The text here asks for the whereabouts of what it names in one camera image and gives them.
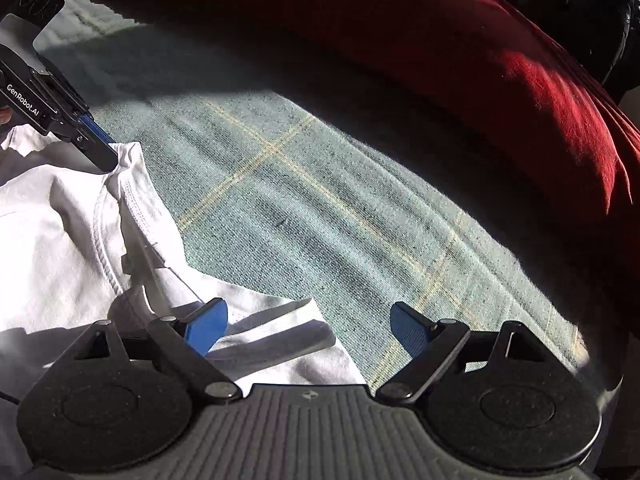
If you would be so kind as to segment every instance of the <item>black circular disc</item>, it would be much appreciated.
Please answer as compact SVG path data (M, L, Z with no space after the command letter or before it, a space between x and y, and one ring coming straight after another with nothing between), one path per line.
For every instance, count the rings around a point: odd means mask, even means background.
M90 473L131 466L167 448L190 421L191 399L178 381L98 361L80 374L73 367L58 374L20 404L21 439L53 468Z
M600 429L600 411L569 374L517 361L443 380L426 417L441 443L479 466L509 474L575 463Z

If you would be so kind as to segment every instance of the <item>black cable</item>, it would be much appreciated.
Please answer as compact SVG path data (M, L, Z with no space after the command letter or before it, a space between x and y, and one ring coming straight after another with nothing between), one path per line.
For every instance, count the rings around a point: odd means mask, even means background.
M15 397L12 397L11 395L6 394L4 392L0 392L0 399L8 400L9 402L14 403L16 406L20 404L19 399L16 399Z

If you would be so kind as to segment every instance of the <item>diamond-shaped logo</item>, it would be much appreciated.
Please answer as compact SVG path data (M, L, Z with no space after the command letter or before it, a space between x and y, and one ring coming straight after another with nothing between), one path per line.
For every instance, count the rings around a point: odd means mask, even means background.
M302 396L305 397L306 400L314 400L318 395L320 394L313 390L307 390L305 393L302 394Z

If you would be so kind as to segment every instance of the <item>white fabric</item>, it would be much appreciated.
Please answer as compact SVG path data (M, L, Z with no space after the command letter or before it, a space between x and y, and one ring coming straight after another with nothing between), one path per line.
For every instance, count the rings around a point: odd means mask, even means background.
M126 330L174 307L224 298L229 330L211 355L230 375L243 358L255 360L246 349L261 348L261 360L274 345L284 353L296 345L287 338L269 342L268 336L323 321L312 299L267 296L191 269L138 143L114 144L120 165L108 175L95 173L75 147L30 126L15 127L0 146L0 390L5 393L24 396L97 319L109 317ZM323 327L307 323L302 330L307 326L296 340L313 340ZM244 346L249 342L256 344ZM245 394L256 382L365 382L339 341L232 378ZM15 430L16 411L0 400L0 476L30 466Z

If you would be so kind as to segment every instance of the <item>hand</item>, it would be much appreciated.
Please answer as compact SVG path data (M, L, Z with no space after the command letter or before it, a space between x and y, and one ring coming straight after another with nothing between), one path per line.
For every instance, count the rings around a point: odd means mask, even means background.
M7 124L11 120L11 108L4 106L0 108L0 124Z

